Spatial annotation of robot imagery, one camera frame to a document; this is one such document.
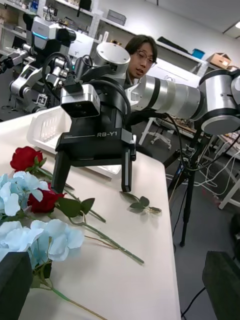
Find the man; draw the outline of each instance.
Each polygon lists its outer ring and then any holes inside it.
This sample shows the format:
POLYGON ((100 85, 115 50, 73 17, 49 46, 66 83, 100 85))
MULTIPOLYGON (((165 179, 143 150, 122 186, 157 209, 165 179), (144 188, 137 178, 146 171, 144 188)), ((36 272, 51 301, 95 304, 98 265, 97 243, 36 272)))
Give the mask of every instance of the man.
POLYGON ((142 78, 157 61, 158 49, 154 39, 147 35, 135 35, 126 45, 130 54, 124 89, 127 89, 142 78))

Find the tripod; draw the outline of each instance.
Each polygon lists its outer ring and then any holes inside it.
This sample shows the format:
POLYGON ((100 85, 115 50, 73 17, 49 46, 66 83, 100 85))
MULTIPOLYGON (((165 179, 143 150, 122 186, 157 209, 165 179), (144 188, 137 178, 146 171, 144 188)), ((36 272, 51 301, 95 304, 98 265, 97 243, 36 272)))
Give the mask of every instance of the tripod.
MULTIPOLYGON (((186 233, 187 233, 187 227, 190 219, 191 214, 191 203, 192 203, 192 197, 193 197, 193 190, 194 190, 194 180, 195 180, 195 169, 198 167, 198 158, 200 154, 203 152, 204 148, 209 144, 210 135, 204 134, 201 136, 202 130, 199 128, 190 145, 186 146, 186 149, 184 151, 184 160, 187 163, 188 168, 191 170, 187 170, 184 168, 182 162, 180 162, 172 181, 167 189, 168 198, 170 199, 172 197, 173 192, 184 182, 184 180, 188 179, 187 184, 187 191, 186 191, 186 202, 185 207, 183 211, 183 229, 182 229, 182 235, 181 235, 181 242, 180 246, 185 246, 185 239, 186 239, 186 233)), ((180 150, 176 150, 163 164, 165 168, 169 167, 174 161, 176 161, 181 155, 180 150)))

